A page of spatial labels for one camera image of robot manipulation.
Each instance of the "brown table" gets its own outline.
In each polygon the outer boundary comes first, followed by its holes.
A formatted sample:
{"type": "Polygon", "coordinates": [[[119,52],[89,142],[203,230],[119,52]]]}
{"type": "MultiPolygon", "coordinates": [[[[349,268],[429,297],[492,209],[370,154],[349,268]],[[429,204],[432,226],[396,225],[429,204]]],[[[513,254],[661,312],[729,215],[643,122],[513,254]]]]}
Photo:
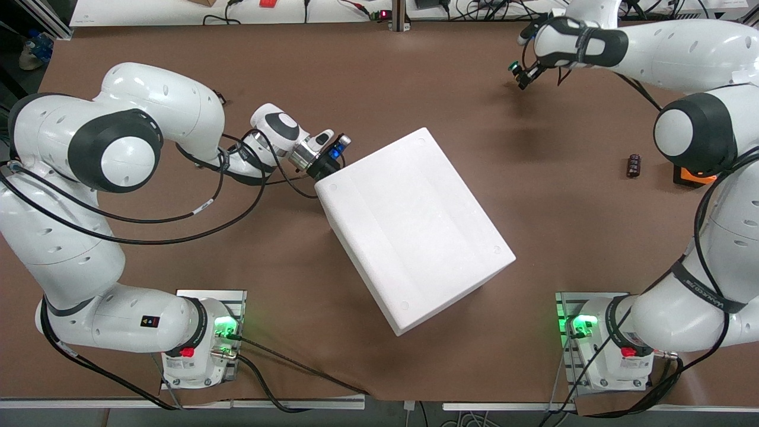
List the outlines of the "brown table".
{"type": "MultiPolygon", "coordinates": [[[[515,38],[522,27],[419,23],[408,33],[375,24],[80,29],[72,41],[56,45],[41,90],[90,99],[110,67],[142,62],[221,91],[230,100],[228,133],[241,135],[250,114],[272,102],[312,133],[332,128],[350,135],[349,160],[428,127],[517,261],[402,337],[386,323],[318,201],[285,185],[267,188],[248,218],[214,236],[125,246],[120,281],[170,293],[247,289],[247,337],[381,400],[545,402],[561,351],[554,292],[644,289],[687,244],[701,191],[672,184],[671,166],[651,137],[657,112],[608,71],[575,71],[558,88],[551,71],[521,92],[506,67],[521,54],[515,38]],[[643,157],[638,179],[625,177],[631,153],[643,157]]],[[[678,96],[653,95],[661,103],[678,96]]],[[[127,216],[165,217],[196,207],[215,185],[211,172],[196,170],[168,144],[148,185],[100,199],[106,210],[127,216]]],[[[313,191],[309,182],[300,185],[313,191]]],[[[221,199],[197,218],[161,226],[111,223],[118,236],[185,236],[236,216],[256,192],[230,179],[221,199]]],[[[0,395],[128,395],[60,357],[36,332],[41,290],[4,242],[0,271],[0,395]]],[[[759,406],[759,371],[751,363],[757,349],[720,350],[683,375],[667,403],[759,406]]],[[[157,390],[148,356],[81,352],[157,390]]],[[[279,397],[346,394],[254,358],[279,397]]],[[[559,390],[563,398],[565,388],[559,390]]],[[[242,369],[238,381],[182,399],[262,396],[242,369]]]]}

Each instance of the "white styrofoam box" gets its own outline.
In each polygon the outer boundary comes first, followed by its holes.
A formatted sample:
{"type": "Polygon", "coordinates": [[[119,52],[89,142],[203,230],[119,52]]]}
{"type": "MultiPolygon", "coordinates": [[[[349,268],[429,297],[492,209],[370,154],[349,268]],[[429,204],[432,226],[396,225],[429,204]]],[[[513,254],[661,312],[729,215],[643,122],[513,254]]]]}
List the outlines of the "white styrofoam box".
{"type": "Polygon", "coordinates": [[[426,128],[322,179],[316,189],[396,335],[516,259],[426,128]]]}

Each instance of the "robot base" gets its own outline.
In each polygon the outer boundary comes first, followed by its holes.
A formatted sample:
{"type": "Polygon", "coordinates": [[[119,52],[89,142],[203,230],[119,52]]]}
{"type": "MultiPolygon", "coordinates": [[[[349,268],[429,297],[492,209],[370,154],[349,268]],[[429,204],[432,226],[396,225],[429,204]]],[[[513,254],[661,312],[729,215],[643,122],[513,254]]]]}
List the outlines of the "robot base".
{"type": "Polygon", "coordinates": [[[168,357],[162,354],[163,376],[171,388],[205,388],[235,379],[237,361],[212,354],[211,350],[234,353],[239,350],[239,341],[226,340],[215,336],[218,325],[235,324],[235,334],[242,333],[245,299],[243,290],[179,290],[177,296],[198,298],[206,308],[208,328],[192,357],[168,357]]]}
{"type": "Polygon", "coordinates": [[[623,357],[622,351],[610,341],[582,378],[587,361],[603,345],[609,332],[606,329],[606,307],[611,298],[624,296],[624,293],[557,293],[556,309],[559,314],[559,327],[565,344],[564,360],[567,367],[569,387],[579,380],[576,394],[595,394],[610,391],[645,391],[648,375],[653,366],[653,355],[645,357],[623,357]],[[577,324],[582,338],[568,338],[567,331],[575,334],[577,324]]]}

